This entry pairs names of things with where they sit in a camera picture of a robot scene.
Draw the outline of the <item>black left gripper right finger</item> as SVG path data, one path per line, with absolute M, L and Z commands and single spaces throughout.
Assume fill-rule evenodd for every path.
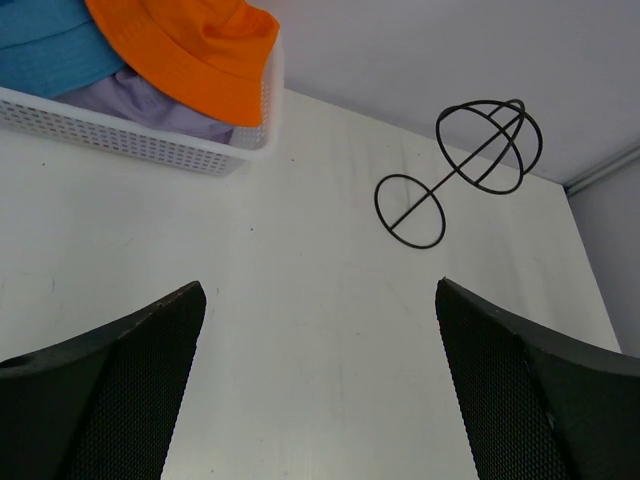
M 639 360 L 442 279 L 435 299 L 481 479 L 636 479 Z

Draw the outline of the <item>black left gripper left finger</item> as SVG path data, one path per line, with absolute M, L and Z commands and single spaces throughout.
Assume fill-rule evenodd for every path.
M 3 361 L 2 478 L 160 478 L 205 311 L 194 281 L 126 317 Z

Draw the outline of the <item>lilac bucket hat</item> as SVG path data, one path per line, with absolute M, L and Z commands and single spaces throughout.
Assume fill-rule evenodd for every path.
M 207 117 L 167 96 L 126 67 L 55 101 L 133 121 L 144 127 L 228 144 L 234 126 Z

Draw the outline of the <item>blue bucket hat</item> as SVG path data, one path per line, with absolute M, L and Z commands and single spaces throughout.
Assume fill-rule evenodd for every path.
M 83 1 L 1 3 L 1 86 L 54 98 L 125 66 Z

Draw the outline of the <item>orange bucket hat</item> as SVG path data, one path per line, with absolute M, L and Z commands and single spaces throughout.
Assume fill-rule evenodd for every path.
M 261 83 L 280 24 L 246 1 L 89 1 L 115 52 L 155 88 L 240 127 L 262 122 Z

